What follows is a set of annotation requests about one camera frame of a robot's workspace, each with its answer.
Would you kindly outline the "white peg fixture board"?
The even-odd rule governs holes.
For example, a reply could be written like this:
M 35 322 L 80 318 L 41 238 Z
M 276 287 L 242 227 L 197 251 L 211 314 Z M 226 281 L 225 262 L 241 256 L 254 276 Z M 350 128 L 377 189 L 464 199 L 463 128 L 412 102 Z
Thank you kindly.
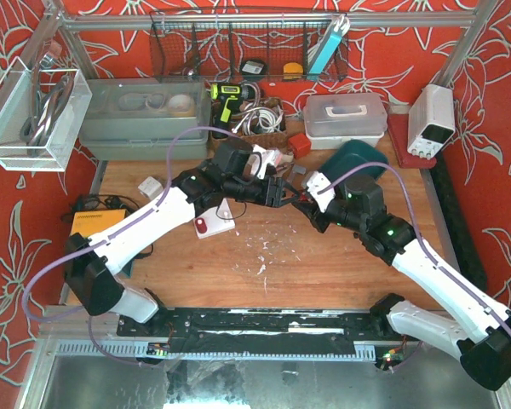
M 208 226 L 208 232 L 207 234 L 205 234 L 205 236 L 201 237 L 197 235 L 199 239 L 206 239 L 208 237 L 220 233 L 225 233 L 235 228 L 235 221 L 231 213 L 231 209 L 229 203 L 227 202 L 227 199 L 223 199 L 218 206 L 208 209 L 199 217 L 203 217 Z

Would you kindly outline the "white plug adapter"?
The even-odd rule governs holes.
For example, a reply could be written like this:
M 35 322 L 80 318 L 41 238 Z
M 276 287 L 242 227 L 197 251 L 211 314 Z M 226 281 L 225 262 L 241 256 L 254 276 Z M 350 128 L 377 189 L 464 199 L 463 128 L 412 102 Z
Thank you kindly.
M 152 176 L 148 176 L 139 186 L 139 192 L 149 200 L 155 199 L 164 190 L 162 183 Z

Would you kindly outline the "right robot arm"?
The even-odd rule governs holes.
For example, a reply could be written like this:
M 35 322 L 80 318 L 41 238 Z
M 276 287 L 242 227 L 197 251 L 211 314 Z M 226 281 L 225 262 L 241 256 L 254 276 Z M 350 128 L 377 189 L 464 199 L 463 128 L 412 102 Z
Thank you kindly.
M 485 389 L 496 391 L 511 378 L 511 308 L 469 282 L 413 225 L 389 213 L 372 177 L 350 176 L 344 194 L 317 171 L 302 185 L 307 199 L 295 207 L 319 232 L 331 224 L 353 231 L 371 255 L 416 282 L 448 313 L 430 313 L 390 293 L 370 310 L 384 331 L 449 354 Z

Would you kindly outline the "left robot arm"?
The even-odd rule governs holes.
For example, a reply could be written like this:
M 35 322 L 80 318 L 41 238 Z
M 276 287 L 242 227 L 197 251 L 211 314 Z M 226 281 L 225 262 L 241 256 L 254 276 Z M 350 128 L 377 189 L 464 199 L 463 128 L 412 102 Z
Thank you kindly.
M 223 199 L 280 208 L 300 196 L 283 178 L 267 173 L 261 153 L 249 143 L 229 137 L 213 158 L 182 171 L 155 199 L 121 222 L 88 238 L 71 235 L 65 281 L 89 315 L 112 312 L 145 324 L 161 309 L 157 298 L 117 277 L 134 256 Z

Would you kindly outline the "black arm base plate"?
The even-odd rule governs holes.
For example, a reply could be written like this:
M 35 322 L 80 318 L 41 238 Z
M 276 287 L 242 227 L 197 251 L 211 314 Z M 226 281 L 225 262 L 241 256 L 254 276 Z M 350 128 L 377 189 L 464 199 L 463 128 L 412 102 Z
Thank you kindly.
M 368 312 L 238 308 L 175 308 L 146 324 L 119 318 L 117 335 L 164 343 L 171 353 L 220 355 L 346 355 L 360 346 L 399 346 L 405 337 Z

